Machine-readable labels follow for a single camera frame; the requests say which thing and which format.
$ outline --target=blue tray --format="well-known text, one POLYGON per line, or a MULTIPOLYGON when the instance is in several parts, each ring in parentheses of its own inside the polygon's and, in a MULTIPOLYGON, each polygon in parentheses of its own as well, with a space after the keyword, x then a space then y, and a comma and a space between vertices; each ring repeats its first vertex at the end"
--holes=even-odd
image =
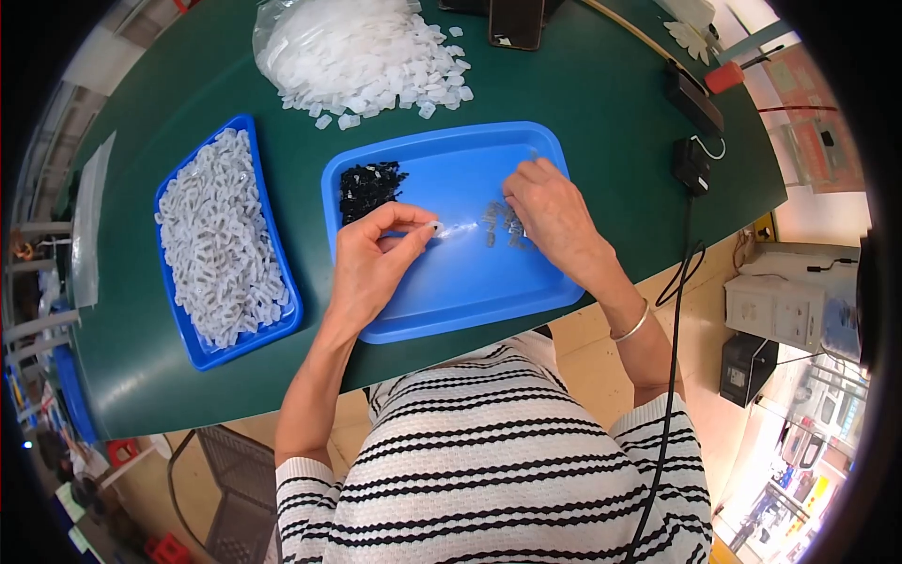
POLYGON ((276 339, 290 335, 298 328, 300 319, 304 314, 304 307, 303 304, 301 304, 300 296, 298 295, 298 287, 291 277, 291 270, 288 267, 288 261, 285 260, 285 252, 282 250, 281 242, 279 241, 279 233, 276 231, 275 222, 272 220, 272 209, 270 208, 270 199, 266 195, 266 183, 263 182, 263 173, 261 172, 260 166, 260 151, 257 149, 257 133, 253 129, 252 117, 247 114, 238 114, 226 122, 225 125, 217 129, 215 133, 210 135, 209 138, 201 143, 197 149, 192 151, 190 155, 185 157, 185 160, 172 171, 172 174, 166 177, 166 180, 164 180, 157 189, 157 193, 153 198, 153 212, 156 213, 160 211, 160 196, 166 191, 166 186, 169 184, 169 181, 174 179, 176 173, 197 156, 201 147, 213 143, 216 140, 215 137, 227 127, 231 127, 238 131, 246 129, 248 137, 250 138, 251 156, 253 158, 253 175, 257 179, 257 190, 260 192, 260 204, 262 206, 261 213, 263 214, 263 218, 266 219, 266 228, 270 232, 272 248, 275 249, 276 260, 279 262, 279 268, 282 273, 282 282, 284 282, 285 287, 288 288, 289 301, 288 304, 281 307, 281 319, 269 327, 264 327, 261 324, 256 333, 244 332, 239 334, 238 341, 231 347, 216 348, 215 346, 208 345, 206 340, 201 337, 194 326, 191 325, 191 317, 185 311, 185 308, 175 304, 175 282, 172 281, 172 269, 166 264, 163 255, 162 241, 160 240, 160 226, 154 222, 153 224, 156 227, 157 233, 157 246, 160 252, 163 285, 166 287, 166 293, 169 295, 172 317, 175 318, 175 324, 179 330, 181 342, 185 345, 185 350, 188 351, 188 359, 191 361, 191 364, 200 371, 209 370, 214 366, 219 366, 233 358, 249 353, 255 348, 262 347, 276 339))
POLYGON ((332 261, 341 227, 341 173, 357 164, 398 161, 410 176, 399 200, 438 214, 436 237, 410 267, 394 297, 360 334, 376 345, 475 327, 575 303, 583 289, 538 251, 508 246, 495 229, 486 245, 481 223, 489 202, 503 202, 502 181, 534 156, 551 160, 565 176, 564 152, 545 126, 532 122, 469 125, 374 143, 337 155, 323 171, 323 207, 332 261))
POLYGON ((58 345, 53 348, 53 360, 56 362, 57 375, 60 377, 66 409, 72 419, 72 425, 78 431, 78 435, 87 444, 97 442, 97 433, 91 424, 91 416, 85 404, 84 395, 81 393, 81 384, 78 382, 78 369, 75 365, 75 357, 69 345, 58 345))

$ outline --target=pile of white plastic parts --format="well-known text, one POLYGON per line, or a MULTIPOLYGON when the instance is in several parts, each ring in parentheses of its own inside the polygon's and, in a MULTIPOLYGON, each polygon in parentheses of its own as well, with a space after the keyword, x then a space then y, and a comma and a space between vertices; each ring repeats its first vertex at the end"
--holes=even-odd
POLYGON ((289 302, 282 282, 246 130, 225 129, 180 169, 154 215, 175 303, 209 346, 235 344, 281 318, 289 302))
POLYGON ((417 0, 299 1, 275 24, 257 66, 282 107, 308 110, 319 129, 332 122, 328 113, 345 130, 396 105, 416 105, 425 119, 437 106, 455 110, 473 99, 463 76, 470 64, 455 59, 465 56, 461 47, 441 44, 446 36, 419 8, 417 0))

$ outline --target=tile floor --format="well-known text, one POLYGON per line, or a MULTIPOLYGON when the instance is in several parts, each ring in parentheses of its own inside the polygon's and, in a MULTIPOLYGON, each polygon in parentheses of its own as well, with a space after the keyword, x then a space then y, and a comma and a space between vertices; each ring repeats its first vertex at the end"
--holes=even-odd
MULTIPOLYGON (((717 394, 720 381, 721 347, 733 334, 723 325, 723 284, 735 271, 732 252, 736 237, 730 236, 708 249, 704 264, 686 286, 683 297, 677 355, 686 383, 686 401, 702 443, 702 458, 711 499, 716 506, 732 471, 745 431, 748 411, 717 394)), ((639 283, 642 295, 654 303, 673 276, 676 267, 639 283)), ((674 304, 656 310, 665 330, 671 332, 674 304)), ((557 348, 557 365, 574 397, 603 426, 610 426, 632 405, 632 385, 608 337, 610 329, 597 304, 551 324, 557 348)), ((272 446, 277 413, 231 421, 227 427, 272 446)), ((337 474, 347 471, 370 429, 366 400, 361 391, 338 398, 329 454, 337 474)), ((167 435, 173 448, 186 431, 167 435)), ((192 531, 201 539, 213 520, 219 493, 209 474, 196 440, 189 443, 173 470, 179 507, 192 531)), ((179 526, 166 483, 166 461, 151 456, 116 482, 124 505, 132 516, 155 536, 172 531, 192 549, 195 562, 209 558, 179 526)))

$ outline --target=green table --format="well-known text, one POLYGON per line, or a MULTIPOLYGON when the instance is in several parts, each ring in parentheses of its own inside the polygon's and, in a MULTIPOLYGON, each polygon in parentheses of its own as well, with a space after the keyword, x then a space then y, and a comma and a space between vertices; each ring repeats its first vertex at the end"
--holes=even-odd
MULTIPOLYGON (((680 257, 685 195, 668 170, 671 144, 697 133, 662 96, 664 61, 592 8, 566 2, 537 52, 490 47, 487 20, 423 4, 429 23, 460 25, 453 43, 473 63, 475 100, 430 120, 385 112, 340 132, 318 131, 306 112, 282 110, 251 53, 253 0, 204 2, 179 18, 135 64, 87 133, 79 170, 114 130, 98 235, 99 303, 75 330, 81 383, 97 434, 130 437, 273 411, 304 359, 327 305, 332 263, 319 178, 352 147, 455 125, 532 120, 555 132, 596 225, 635 282, 680 257), (152 217, 160 181, 228 118, 251 114, 282 244, 304 302, 299 330, 200 373, 189 364, 163 290, 152 217)), ((650 0, 608 0, 697 76, 707 70, 667 35, 650 0)), ((744 88, 718 96, 726 158, 711 195, 695 206, 695 235, 712 244, 786 199, 764 126, 744 88)), ((359 343, 345 374, 352 390, 533 328, 592 302, 492 325, 383 346, 359 343)))

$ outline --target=black and white striped top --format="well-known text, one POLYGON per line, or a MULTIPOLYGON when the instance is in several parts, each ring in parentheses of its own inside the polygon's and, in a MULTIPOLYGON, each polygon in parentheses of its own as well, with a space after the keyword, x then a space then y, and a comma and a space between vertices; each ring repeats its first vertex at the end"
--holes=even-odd
MULTIPOLYGON (((373 430, 344 480, 276 470, 286 562, 621 562, 660 447, 666 395, 605 432, 537 333, 371 390, 373 430)), ((698 564, 711 547, 700 446, 674 398, 667 463, 637 561, 698 564)))

